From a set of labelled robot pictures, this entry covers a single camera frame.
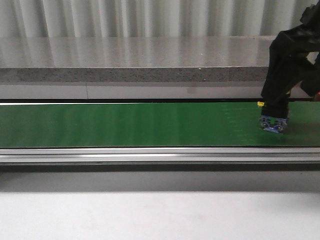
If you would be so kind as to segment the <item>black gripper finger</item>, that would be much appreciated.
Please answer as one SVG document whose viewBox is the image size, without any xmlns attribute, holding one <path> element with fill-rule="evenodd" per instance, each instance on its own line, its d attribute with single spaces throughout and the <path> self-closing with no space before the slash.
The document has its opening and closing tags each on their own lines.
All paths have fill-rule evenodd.
<svg viewBox="0 0 320 240">
<path fill-rule="evenodd" d="M 269 52 L 269 67 L 261 96 L 267 105 L 276 105 L 310 71 L 306 57 L 282 57 L 274 49 Z"/>
</svg>

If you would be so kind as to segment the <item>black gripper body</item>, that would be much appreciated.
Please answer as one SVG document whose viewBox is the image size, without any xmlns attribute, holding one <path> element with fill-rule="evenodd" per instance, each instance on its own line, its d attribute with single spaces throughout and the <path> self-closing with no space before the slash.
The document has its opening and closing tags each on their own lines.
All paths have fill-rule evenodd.
<svg viewBox="0 0 320 240">
<path fill-rule="evenodd" d="M 308 58 L 309 53 L 320 52 L 320 5 L 313 4 L 305 9 L 300 19 L 301 25 L 290 30 L 280 31 L 271 43 L 282 57 Z M 300 81 L 301 89 L 309 96 L 320 91 L 320 57 L 310 62 L 310 71 Z"/>
</svg>

